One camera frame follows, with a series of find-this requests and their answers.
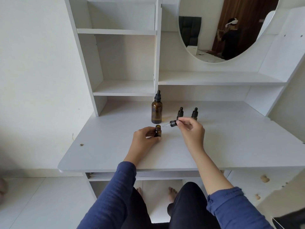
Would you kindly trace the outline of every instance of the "black shirt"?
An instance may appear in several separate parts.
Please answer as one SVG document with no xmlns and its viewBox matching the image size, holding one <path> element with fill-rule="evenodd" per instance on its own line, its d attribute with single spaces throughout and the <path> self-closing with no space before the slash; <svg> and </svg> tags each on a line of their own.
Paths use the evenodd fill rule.
<svg viewBox="0 0 305 229">
<path fill-rule="evenodd" d="M 240 30 L 229 30 L 225 33 L 221 40 L 225 41 L 222 56 L 225 60 L 232 59 L 237 55 L 237 45 L 240 38 Z"/>
</svg>

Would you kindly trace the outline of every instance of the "leg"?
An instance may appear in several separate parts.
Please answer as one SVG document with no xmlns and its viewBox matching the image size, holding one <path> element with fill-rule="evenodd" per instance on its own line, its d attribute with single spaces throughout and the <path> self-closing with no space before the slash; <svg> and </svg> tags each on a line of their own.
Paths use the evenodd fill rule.
<svg viewBox="0 0 305 229">
<path fill-rule="evenodd" d="M 133 188 L 128 207 L 128 215 L 121 227 L 122 229 L 150 229 L 152 227 L 146 204 L 141 195 L 141 188 L 138 191 Z"/>
<path fill-rule="evenodd" d="M 207 200 L 194 182 L 186 183 L 167 208 L 171 216 L 169 229 L 220 229 L 215 216 L 207 210 Z"/>
</svg>

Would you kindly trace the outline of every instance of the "oval mirror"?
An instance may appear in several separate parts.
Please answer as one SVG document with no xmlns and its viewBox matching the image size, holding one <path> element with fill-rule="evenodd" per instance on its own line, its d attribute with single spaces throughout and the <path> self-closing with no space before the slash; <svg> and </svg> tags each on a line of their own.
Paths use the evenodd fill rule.
<svg viewBox="0 0 305 229">
<path fill-rule="evenodd" d="M 186 49 L 205 62 L 246 51 L 268 26 L 279 0 L 180 0 L 179 30 Z"/>
</svg>

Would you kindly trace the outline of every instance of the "tile grout line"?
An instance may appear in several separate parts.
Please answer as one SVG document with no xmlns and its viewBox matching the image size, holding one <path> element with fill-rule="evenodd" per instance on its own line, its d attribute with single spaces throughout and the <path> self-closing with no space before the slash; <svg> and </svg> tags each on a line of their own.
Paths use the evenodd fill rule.
<svg viewBox="0 0 305 229">
<path fill-rule="evenodd" d="M 14 220 L 14 222 L 12 223 L 12 225 L 10 226 L 9 229 L 12 228 L 12 226 L 14 225 L 14 223 L 16 222 L 16 220 L 18 219 L 18 217 L 21 215 L 21 213 L 23 212 L 23 210 L 25 209 L 25 207 L 28 205 L 28 203 L 31 201 L 32 197 L 28 200 L 27 204 L 25 204 L 24 208 L 22 209 L 22 211 L 20 212 L 20 214 L 16 217 L 16 219 Z"/>
</svg>

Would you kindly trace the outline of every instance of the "large amber dropper bottle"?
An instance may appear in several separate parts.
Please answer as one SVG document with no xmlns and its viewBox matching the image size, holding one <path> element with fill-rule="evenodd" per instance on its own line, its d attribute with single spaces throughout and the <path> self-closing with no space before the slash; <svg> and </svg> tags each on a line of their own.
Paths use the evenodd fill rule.
<svg viewBox="0 0 305 229">
<path fill-rule="evenodd" d="M 152 123 L 160 124 L 162 122 L 163 104 L 161 102 L 160 90 L 158 90 L 155 101 L 152 103 Z"/>
</svg>

